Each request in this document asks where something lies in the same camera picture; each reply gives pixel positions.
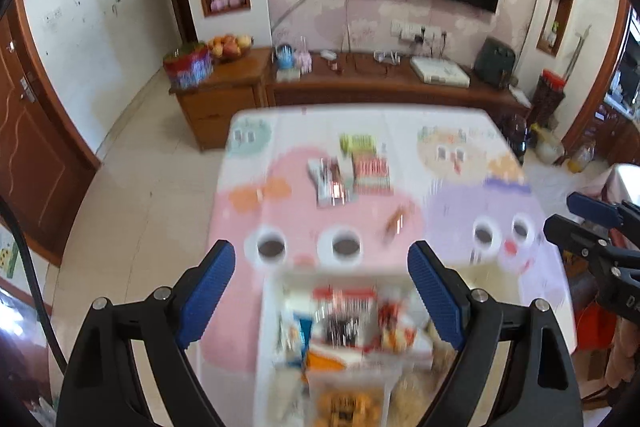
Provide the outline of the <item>wall power strip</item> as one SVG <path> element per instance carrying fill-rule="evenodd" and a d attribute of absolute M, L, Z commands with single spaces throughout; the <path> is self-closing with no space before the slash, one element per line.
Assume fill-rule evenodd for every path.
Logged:
<path fill-rule="evenodd" d="M 401 42 L 415 42 L 416 39 L 420 39 L 423 43 L 429 43 L 442 40 L 447 35 L 447 31 L 437 26 L 392 20 L 390 34 Z"/>

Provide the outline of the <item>red white cookies packet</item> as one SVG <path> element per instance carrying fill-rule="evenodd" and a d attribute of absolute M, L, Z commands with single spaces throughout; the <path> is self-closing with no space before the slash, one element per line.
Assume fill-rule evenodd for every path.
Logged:
<path fill-rule="evenodd" d="M 352 156 L 354 190 L 357 194 L 390 194 L 390 166 L 384 157 L 373 154 Z"/>

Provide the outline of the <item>dark ceramic jar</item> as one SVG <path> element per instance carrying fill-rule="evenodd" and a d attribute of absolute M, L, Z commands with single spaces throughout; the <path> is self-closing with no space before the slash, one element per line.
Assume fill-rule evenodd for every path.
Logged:
<path fill-rule="evenodd" d="M 499 130 L 509 144 L 513 155 L 521 166 L 524 165 L 529 140 L 529 129 L 522 115 L 512 114 L 500 120 Z"/>

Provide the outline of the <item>red blue gift box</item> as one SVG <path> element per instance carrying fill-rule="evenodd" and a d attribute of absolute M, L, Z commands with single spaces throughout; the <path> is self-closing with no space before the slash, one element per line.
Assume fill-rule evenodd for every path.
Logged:
<path fill-rule="evenodd" d="M 198 86 L 214 71 L 209 47 L 204 42 L 189 42 L 163 57 L 163 68 L 171 87 L 186 90 Z"/>

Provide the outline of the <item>long wooden tv cabinet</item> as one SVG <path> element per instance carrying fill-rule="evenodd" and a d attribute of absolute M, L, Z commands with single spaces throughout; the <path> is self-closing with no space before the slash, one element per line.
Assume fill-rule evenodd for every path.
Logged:
<path fill-rule="evenodd" d="M 337 55 L 337 69 L 319 54 L 310 74 L 291 82 L 277 80 L 272 49 L 254 48 L 233 62 L 215 66 L 194 88 L 170 89 L 200 150 L 223 148 L 231 119 L 245 109 L 314 104 L 423 104 L 483 109 L 495 122 L 529 109 L 509 90 L 477 79 L 471 69 L 467 88 L 422 82 L 408 62 L 390 66 L 367 53 Z"/>

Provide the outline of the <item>white set-top box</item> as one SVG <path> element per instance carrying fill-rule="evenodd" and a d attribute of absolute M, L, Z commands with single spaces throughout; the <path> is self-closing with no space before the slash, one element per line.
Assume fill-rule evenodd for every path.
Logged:
<path fill-rule="evenodd" d="M 468 89 L 469 75 L 456 63 L 423 56 L 410 58 L 413 72 L 424 83 L 442 84 L 443 86 Z"/>

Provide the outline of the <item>blue snack packet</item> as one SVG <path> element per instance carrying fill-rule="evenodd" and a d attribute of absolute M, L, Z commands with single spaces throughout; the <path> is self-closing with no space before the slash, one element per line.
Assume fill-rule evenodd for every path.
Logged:
<path fill-rule="evenodd" d="M 314 318 L 284 310 L 280 316 L 281 360 L 288 366 L 303 366 L 309 349 Z"/>

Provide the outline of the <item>white storage bin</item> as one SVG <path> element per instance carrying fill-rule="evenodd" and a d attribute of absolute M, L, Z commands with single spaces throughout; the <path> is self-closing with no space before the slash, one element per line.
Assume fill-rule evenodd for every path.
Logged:
<path fill-rule="evenodd" d="M 314 318 L 303 366 L 281 360 L 284 310 Z M 308 426 L 309 372 L 397 369 L 385 426 L 408 426 L 432 401 L 456 351 L 436 332 L 405 273 L 280 272 L 262 291 L 254 423 Z"/>

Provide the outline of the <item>pink toy figure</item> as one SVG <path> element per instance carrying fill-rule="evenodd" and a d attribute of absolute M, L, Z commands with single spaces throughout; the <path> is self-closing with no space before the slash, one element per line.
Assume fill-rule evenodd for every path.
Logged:
<path fill-rule="evenodd" d="M 308 49 L 307 39 L 300 36 L 294 48 L 294 58 L 296 67 L 302 75 L 307 75 L 312 71 L 312 57 Z"/>

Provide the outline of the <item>blue kettle ornament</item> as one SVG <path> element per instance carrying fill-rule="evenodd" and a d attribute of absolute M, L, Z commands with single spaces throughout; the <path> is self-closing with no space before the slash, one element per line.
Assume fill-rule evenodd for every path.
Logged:
<path fill-rule="evenodd" d="M 296 65 L 294 49 L 287 43 L 279 44 L 274 49 L 274 59 L 279 70 L 292 69 Z"/>

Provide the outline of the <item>brown wooden door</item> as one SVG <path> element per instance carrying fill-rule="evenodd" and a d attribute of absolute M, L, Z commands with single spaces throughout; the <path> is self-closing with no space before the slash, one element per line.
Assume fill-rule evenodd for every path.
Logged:
<path fill-rule="evenodd" d="M 52 265 L 99 167 L 44 71 L 24 1 L 12 0 L 1 17 L 1 196 Z"/>

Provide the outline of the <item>green pineapple cake packet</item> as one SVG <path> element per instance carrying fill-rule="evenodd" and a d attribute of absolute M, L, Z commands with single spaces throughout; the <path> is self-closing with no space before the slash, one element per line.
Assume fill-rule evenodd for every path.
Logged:
<path fill-rule="evenodd" d="M 370 134 L 341 134 L 341 151 L 345 155 L 374 155 L 376 146 Z"/>

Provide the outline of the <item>dark green appliance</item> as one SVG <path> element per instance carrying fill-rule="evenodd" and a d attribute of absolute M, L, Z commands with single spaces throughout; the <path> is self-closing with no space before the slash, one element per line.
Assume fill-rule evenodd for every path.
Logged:
<path fill-rule="evenodd" d="M 473 70 L 476 77 L 496 89 L 506 89 L 515 64 L 515 52 L 502 41 L 487 37 L 478 52 Z"/>

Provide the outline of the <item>orange snack clear wrapper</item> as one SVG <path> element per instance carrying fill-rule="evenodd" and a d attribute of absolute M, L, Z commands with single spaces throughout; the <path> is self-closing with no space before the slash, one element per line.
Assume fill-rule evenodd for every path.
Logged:
<path fill-rule="evenodd" d="M 404 206 L 399 206 L 388 218 L 384 228 L 384 237 L 387 242 L 392 241 L 405 228 L 406 214 L 407 208 Z"/>

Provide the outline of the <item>cartoon printed tablecloth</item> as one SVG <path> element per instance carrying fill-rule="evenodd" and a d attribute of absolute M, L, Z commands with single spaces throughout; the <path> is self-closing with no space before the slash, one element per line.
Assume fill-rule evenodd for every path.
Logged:
<path fill-rule="evenodd" d="M 390 166 L 390 194 L 319 208 L 307 161 L 336 157 L 354 181 L 341 134 L 370 134 Z M 405 228 L 387 242 L 399 207 Z M 425 241 L 442 262 L 477 267 L 497 299 L 550 303 L 566 343 L 574 314 L 559 251 L 544 237 L 544 212 L 510 148 L 478 109 L 401 105 L 244 110 L 231 121 L 209 237 L 225 239 L 236 265 L 202 340 L 204 360 L 233 373 L 256 367 L 262 284 L 282 268 L 405 268 Z"/>

